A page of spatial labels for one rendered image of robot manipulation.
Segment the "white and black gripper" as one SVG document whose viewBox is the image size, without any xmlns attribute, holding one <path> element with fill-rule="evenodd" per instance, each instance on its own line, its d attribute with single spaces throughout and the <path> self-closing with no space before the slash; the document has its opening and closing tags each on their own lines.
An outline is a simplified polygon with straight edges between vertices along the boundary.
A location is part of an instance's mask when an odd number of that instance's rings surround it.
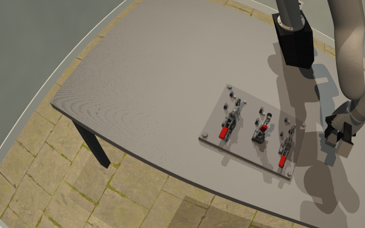
<svg viewBox="0 0 365 228">
<path fill-rule="evenodd" d="M 334 129 L 339 130 L 337 133 L 337 142 L 343 137 L 344 132 L 344 122 L 352 125 L 352 134 L 351 136 L 355 137 L 356 132 L 364 125 L 364 122 L 360 122 L 356 120 L 350 112 L 349 107 L 350 101 L 346 101 L 342 105 L 340 105 L 331 116 L 327 116 L 325 118 L 326 123 L 328 124 L 328 128 L 325 130 L 325 138 L 327 138 Z"/>
</svg>

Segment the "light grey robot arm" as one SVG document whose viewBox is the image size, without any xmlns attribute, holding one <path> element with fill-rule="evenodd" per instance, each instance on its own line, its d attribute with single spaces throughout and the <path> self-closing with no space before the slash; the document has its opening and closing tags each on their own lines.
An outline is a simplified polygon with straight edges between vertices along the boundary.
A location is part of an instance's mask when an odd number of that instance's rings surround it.
<svg viewBox="0 0 365 228">
<path fill-rule="evenodd" d="M 350 99 L 353 117 L 365 121 L 365 15 L 362 0 L 327 0 L 334 24 L 336 69 L 343 95 Z M 276 0 L 278 24 L 287 31 L 299 31 L 305 26 L 298 0 Z M 344 122 L 343 138 L 336 154 L 348 158 L 353 147 L 352 125 Z"/>
</svg>

